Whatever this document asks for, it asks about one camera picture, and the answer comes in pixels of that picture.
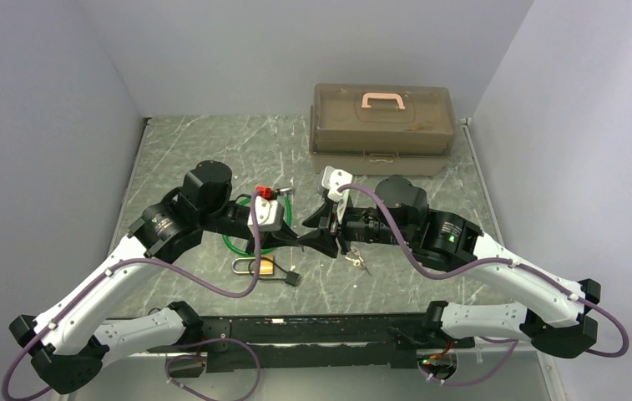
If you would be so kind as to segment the black cable padlock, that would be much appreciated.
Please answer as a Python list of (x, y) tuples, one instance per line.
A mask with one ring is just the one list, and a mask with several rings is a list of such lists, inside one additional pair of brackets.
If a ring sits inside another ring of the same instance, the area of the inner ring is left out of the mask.
[[(256, 268), (255, 268), (255, 262), (256, 260), (252, 260), (250, 261), (249, 265), (248, 265), (248, 272), (254, 276), (255, 272), (256, 272)], [(283, 277), (274, 277), (272, 276), (265, 276), (264, 273), (259, 273), (260, 281), (263, 282), (284, 282), (286, 285), (292, 286), (292, 287), (297, 287), (299, 285), (300, 282), (300, 274), (294, 271), (287, 271), (285, 268), (281, 267), (278, 263), (276, 263), (275, 261), (271, 261), (271, 266), (276, 268), (278, 271), (284, 273)]]

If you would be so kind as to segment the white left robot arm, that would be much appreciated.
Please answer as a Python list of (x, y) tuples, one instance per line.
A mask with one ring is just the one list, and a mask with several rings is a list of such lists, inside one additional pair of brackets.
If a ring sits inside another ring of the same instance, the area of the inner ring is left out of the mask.
[(116, 305), (197, 247), (205, 232), (244, 239), (249, 248), (294, 246), (291, 201), (285, 189), (259, 186), (233, 197), (228, 165), (206, 160), (181, 185), (147, 207), (110, 255), (66, 297), (37, 316), (21, 315), (10, 332), (48, 390), (72, 393), (110, 364), (152, 348), (182, 351), (204, 339), (203, 320), (186, 302), (111, 323)]

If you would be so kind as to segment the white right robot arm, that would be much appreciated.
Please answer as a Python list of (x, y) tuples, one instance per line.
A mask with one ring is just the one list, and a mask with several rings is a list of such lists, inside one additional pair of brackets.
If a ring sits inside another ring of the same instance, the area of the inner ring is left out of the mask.
[(354, 242), (403, 246), (425, 277), (469, 276), (506, 292), (508, 303), (462, 305), (434, 301), (422, 321), (422, 337), (433, 347), (464, 338), (511, 338), (557, 358), (576, 358), (596, 344), (598, 324), (589, 315), (600, 286), (555, 276), (506, 249), (458, 214), (437, 211), (427, 192), (400, 175), (359, 191), (375, 202), (355, 207), (352, 177), (344, 170), (321, 173), (322, 206), (309, 216), (303, 246), (327, 256), (347, 253)]

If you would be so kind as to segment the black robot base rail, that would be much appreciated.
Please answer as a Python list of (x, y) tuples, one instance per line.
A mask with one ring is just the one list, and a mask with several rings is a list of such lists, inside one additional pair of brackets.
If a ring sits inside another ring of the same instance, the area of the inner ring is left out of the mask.
[(252, 368), (384, 365), (416, 368), (449, 341), (429, 332), (424, 313), (204, 317), (200, 347), (209, 373)]

